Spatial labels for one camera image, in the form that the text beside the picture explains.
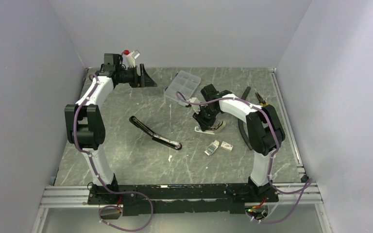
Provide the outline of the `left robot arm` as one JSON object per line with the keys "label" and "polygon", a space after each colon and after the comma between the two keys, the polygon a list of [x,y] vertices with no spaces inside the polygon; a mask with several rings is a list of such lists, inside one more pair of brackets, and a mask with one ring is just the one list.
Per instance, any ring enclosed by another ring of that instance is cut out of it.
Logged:
{"label": "left robot arm", "polygon": [[85,157],[93,176],[92,182],[96,187],[103,187],[100,197],[108,204],[119,199],[120,191],[103,148],[106,130],[100,107],[119,84],[127,83],[132,88],[157,86],[144,65],[136,64],[139,56],[137,50],[104,54],[100,70],[89,76],[89,89],[75,104],[66,105],[64,110],[68,142]]}

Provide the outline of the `white staple box sleeve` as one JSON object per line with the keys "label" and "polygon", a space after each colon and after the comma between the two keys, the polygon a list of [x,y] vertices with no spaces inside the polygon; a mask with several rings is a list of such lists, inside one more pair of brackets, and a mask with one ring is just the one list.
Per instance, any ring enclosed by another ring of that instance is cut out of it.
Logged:
{"label": "white staple box sleeve", "polygon": [[232,144],[229,144],[225,141],[222,141],[222,143],[221,143],[221,148],[224,149],[224,150],[227,150],[229,152],[231,152],[233,150],[233,147],[234,146]]}

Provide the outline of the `staple tray with staples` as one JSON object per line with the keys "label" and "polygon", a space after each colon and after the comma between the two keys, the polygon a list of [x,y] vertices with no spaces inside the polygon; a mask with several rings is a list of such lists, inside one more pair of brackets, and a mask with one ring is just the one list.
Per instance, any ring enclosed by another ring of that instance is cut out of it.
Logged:
{"label": "staple tray with staples", "polygon": [[212,155],[218,149],[219,144],[218,140],[214,140],[209,146],[207,146],[204,153],[208,156]]}

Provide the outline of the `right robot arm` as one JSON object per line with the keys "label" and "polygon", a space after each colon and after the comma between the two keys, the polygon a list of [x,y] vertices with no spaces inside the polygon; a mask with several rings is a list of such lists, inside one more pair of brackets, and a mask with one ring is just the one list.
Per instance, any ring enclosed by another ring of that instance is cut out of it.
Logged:
{"label": "right robot arm", "polygon": [[272,189],[271,169],[275,154],[285,140],[276,108],[270,104],[252,104],[228,90],[217,91],[210,84],[201,90],[205,101],[189,99],[195,107],[193,118],[202,131],[209,130],[219,113],[228,113],[245,123],[248,142],[254,151],[254,165],[249,177],[248,196],[253,201],[260,201]]}

